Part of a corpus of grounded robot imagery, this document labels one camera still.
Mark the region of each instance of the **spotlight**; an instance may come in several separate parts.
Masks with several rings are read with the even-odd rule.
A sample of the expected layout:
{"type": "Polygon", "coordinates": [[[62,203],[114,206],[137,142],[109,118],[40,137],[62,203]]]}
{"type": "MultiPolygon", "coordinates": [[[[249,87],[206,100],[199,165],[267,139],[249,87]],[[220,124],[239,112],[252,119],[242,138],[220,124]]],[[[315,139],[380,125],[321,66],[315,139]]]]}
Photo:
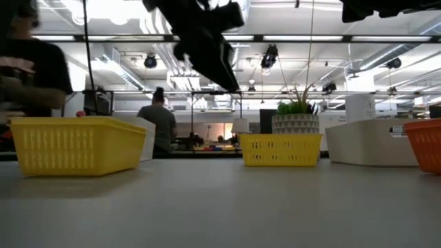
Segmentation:
{"type": "Polygon", "coordinates": [[[248,92],[255,92],[255,91],[256,91],[256,88],[255,88],[254,86],[249,86],[247,91],[248,91],[248,92]]]}
{"type": "Polygon", "coordinates": [[[276,57],[278,56],[278,50],[276,45],[269,45],[266,53],[263,55],[262,62],[260,63],[260,66],[262,69],[269,69],[271,68],[276,60],[276,57]]]}
{"type": "Polygon", "coordinates": [[[156,62],[156,59],[155,59],[155,54],[147,54],[147,58],[144,61],[144,65],[148,69],[155,68],[158,65],[158,63],[156,62]]]}
{"type": "Polygon", "coordinates": [[[335,82],[330,82],[328,85],[324,85],[322,92],[333,92],[337,90],[337,85],[335,82]]]}
{"type": "Polygon", "coordinates": [[[388,69],[398,69],[401,67],[401,59],[396,58],[386,63],[385,67],[388,69]]]}

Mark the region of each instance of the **desk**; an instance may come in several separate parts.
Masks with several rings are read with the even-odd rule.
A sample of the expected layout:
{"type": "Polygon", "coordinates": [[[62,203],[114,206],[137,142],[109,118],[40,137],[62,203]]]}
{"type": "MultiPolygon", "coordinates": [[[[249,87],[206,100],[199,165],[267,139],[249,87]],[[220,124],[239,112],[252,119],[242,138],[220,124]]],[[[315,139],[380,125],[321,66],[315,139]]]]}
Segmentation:
{"type": "Polygon", "coordinates": [[[0,163],[0,247],[441,247],[441,178],[418,168],[153,160],[102,178],[0,163]]]}

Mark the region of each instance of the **orange basket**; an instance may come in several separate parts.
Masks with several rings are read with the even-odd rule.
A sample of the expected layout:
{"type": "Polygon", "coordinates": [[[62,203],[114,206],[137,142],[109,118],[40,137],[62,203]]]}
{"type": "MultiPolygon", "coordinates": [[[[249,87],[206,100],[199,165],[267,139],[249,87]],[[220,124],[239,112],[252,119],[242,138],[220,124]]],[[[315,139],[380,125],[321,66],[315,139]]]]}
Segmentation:
{"type": "Polygon", "coordinates": [[[404,130],[420,169],[441,174],[441,119],[406,123],[404,130]]]}

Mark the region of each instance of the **white bin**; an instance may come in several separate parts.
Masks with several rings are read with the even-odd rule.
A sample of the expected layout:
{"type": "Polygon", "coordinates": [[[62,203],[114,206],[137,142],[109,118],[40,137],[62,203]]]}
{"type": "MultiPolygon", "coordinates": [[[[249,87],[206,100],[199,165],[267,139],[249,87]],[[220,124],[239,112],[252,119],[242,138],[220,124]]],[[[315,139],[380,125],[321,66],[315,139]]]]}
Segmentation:
{"type": "Polygon", "coordinates": [[[141,160],[148,161],[153,159],[153,148],[154,148],[154,137],[155,137],[155,130],[156,125],[146,121],[143,118],[135,117],[135,116],[113,116],[113,118],[118,119],[120,121],[125,121],[127,123],[131,123],[133,125],[137,125],[139,127],[144,127],[148,130],[147,135],[145,136],[144,140],[144,148],[143,153],[141,154],[141,160]]]}
{"type": "Polygon", "coordinates": [[[356,121],[325,130],[333,162],[368,166],[418,166],[407,136],[392,136],[391,127],[416,119],[356,121]]]}

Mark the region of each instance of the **plastic basket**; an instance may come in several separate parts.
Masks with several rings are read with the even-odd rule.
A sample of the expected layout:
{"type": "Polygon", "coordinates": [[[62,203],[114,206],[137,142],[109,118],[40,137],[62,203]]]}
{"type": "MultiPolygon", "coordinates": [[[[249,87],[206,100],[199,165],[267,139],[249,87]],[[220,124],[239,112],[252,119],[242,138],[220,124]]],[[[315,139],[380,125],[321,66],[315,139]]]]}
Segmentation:
{"type": "Polygon", "coordinates": [[[441,174],[441,119],[406,123],[404,130],[420,169],[441,174]]]}
{"type": "Polygon", "coordinates": [[[110,117],[12,118],[26,176],[102,176],[135,168],[146,129],[110,117]]]}
{"type": "Polygon", "coordinates": [[[246,166],[316,166],[322,134],[240,135],[246,166]]]}

